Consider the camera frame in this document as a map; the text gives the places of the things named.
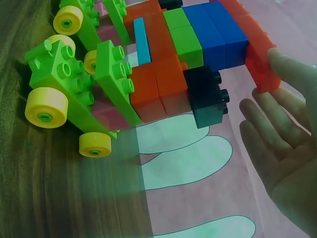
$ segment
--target hand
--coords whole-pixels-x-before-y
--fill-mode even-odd
[[[268,55],[277,76],[301,92],[306,101],[284,88],[263,94],[254,90],[253,98],[262,112],[250,99],[240,103],[246,118],[240,124],[242,140],[272,201],[294,224],[315,238],[317,69],[290,59],[275,48]]]

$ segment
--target finger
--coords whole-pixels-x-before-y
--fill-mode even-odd
[[[281,138],[252,100],[242,100],[240,110],[246,120],[252,123],[257,130],[267,148],[271,149],[279,160],[282,160],[292,150],[292,147]]]
[[[269,175],[276,171],[278,162],[274,155],[268,151],[257,130],[249,121],[240,124],[242,141],[247,149],[252,164],[260,176],[265,187],[268,187]]]
[[[268,59],[276,75],[296,88],[304,97],[317,89],[317,69],[281,53],[277,48],[268,51]]]
[[[280,137],[292,148],[309,140],[310,136],[294,123],[270,93],[259,94],[255,89],[252,96]]]
[[[300,125],[311,131],[304,99],[282,87],[272,92],[271,95]]]

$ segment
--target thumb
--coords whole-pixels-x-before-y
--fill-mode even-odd
[[[312,134],[317,136],[317,68],[289,58],[277,48],[268,51],[268,59],[276,75],[303,94]]]

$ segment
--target wood grain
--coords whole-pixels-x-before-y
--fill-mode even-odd
[[[119,134],[111,156],[88,159],[72,124],[41,129],[25,119],[23,56],[54,34],[57,6],[0,0],[0,238],[153,237],[135,129]]]

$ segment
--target yellow wheel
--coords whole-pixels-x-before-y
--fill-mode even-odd
[[[85,55],[84,67],[87,73],[89,74],[96,73],[96,61],[97,61],[97,51],[89,51]]]
[[[110,136],[90,132],[79,137],[79,153],[90,158],[100,158],[111,154]]]
[[[67,120],[68,99],[54,88],[36,88],[28,96],[26,119],[42,128],[57,128]]]
[[[71,36],[76,34],[83,23],[83,12],[75,6],[65,6],[56,14],[53,27],[59,34]]]
[[[76,45],[75,42],[69,37],[65,35],[53,35],[48,37],[48,40],[53,44],[56,41],[63,41],[65,45],[70,46],[73,52],[76,52]]]

